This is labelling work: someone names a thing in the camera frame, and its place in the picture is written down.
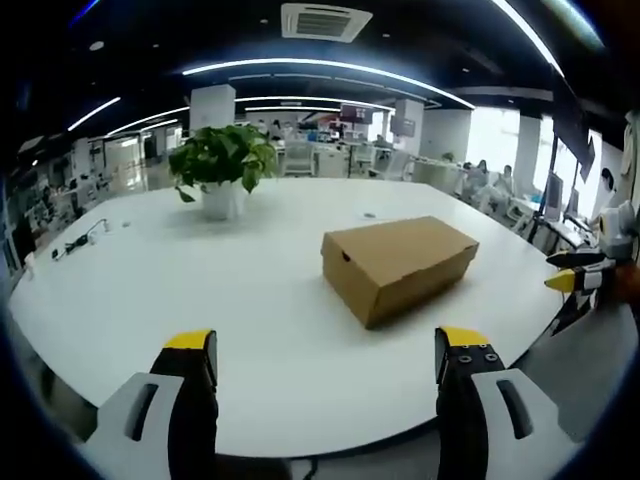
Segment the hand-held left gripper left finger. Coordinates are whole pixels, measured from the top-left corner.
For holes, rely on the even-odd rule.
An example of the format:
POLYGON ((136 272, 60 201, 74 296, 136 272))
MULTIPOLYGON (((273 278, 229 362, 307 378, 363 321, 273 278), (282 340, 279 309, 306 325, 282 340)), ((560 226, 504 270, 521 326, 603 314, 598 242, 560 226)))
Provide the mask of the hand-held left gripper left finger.
POLYGON ((217 336, 180 333, 97 410, 83 455, 102 479, 215 479, 217 336))

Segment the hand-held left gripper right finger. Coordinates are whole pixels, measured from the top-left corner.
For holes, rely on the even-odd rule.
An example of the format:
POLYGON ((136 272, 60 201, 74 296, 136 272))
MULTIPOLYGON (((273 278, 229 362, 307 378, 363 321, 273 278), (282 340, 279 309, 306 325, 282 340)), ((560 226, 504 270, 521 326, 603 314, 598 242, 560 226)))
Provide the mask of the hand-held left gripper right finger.
POLYGON ((557 405, 480 333, 435 330, 440 479, 552 479, 580 448, 557 405))

